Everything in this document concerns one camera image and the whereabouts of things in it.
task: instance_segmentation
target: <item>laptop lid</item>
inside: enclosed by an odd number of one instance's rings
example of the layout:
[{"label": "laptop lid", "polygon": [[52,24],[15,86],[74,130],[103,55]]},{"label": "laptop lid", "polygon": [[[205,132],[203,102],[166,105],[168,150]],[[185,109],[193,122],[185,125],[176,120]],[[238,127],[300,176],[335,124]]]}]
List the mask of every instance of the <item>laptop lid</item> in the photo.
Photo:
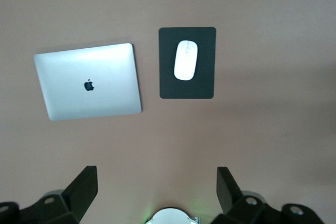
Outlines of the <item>laptop lid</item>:
[{"label": "laptop lid", "polygon": [[52,121],[142,110],[130,43],[37,54],[34,60]]}]

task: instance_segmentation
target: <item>black plastic part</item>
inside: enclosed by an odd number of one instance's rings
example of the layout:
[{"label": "black plastic part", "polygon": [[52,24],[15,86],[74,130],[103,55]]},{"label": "black plastic part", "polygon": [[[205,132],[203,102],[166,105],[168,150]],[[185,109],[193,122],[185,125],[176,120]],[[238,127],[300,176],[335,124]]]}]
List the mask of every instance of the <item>black plastic part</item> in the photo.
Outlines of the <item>black plastic part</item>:
[{"label": "black plastic part", "polygon": [[80,221],[98,193],[97,168],[87,166],[63,191],[62,196],[78,221]]},{"label": "black plastic part", "polygon": [[78,224],[97,192],[97,168],[87,166],[61,195],[45,196],[22,210],[14,202],[0,203],[0,224]]},{"label": "black plastic part", "polygon": [[[290,209],[291,207],[299,207],[302,210],[302,214],[295,214]],[[286,204],[282,207],[284,221],[290,221],[293,224],[314,223],[323,224],[322,220],[317,214],[310,208],[298,205],[298,204]]]},{"label": "black plastic part", "polygon": [[323,224],[306,206],[287,204],[280,212],[257,197],[244,196],[227,167],[217,169],[217,197],[224,214],[211,224]]},{"label": "black plastic part", "polygon": [[217,169],[217,197],[223,213],[228,213],[233,204],[243,196],[242,191],[227,167]]},{"label": "black plastic part", "polygon": [[[248,198],[254,199],[256,202],[255,205],[249,204],[247,202]],[[256,224],[262,220],[264,210],[264,203],[260,199],[252,196],[244,196],[234,204],[227,215],[242,223]]]}]

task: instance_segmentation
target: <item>black clamp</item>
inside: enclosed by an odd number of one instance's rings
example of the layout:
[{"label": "black clamp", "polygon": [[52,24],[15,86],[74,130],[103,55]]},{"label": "black clamp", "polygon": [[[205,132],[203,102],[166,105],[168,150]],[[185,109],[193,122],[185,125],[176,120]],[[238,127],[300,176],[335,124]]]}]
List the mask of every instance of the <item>black clamp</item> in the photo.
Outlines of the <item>black clamp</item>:
[{"label": "black clamp", "polygon": [[78,224],[97,193],[97,168],[87,166],[60,195],[22,210],[15,202],[0,203],[0,224]]},{"label": "black clamp", "polygon": [[323,224],[306,206],[286,204],[280,212],[255,196],[244,195],[227,167],[217,169],[217,197],[223,214],[212,224]]}]

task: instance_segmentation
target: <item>apple logo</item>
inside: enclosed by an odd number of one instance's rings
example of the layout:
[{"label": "apple logo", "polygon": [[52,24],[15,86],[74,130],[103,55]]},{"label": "apple logo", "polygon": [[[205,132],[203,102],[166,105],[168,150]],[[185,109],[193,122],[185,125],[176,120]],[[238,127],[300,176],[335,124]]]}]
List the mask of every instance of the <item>apple logo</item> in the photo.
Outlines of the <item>apple logo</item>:
[{"label": "apple logo", "polygon": [[92,91],[94,87],[92,86],[92,81],[90,79],[84,83],[84,87],[87,91]]}]

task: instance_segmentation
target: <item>computer mouse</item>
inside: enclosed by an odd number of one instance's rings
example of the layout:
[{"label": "computer mouse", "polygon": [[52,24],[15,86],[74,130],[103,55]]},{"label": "computer mouse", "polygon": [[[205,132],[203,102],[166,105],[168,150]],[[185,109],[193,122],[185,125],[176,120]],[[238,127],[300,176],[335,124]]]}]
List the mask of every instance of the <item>computer mouse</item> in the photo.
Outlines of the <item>computer mouse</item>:
[{"label": "computer mouse", "polygon": [[195,75],[197,62],[197,44],[190,40],[182,40],[176,50],[174,75],[182,81],[189,81]]}]

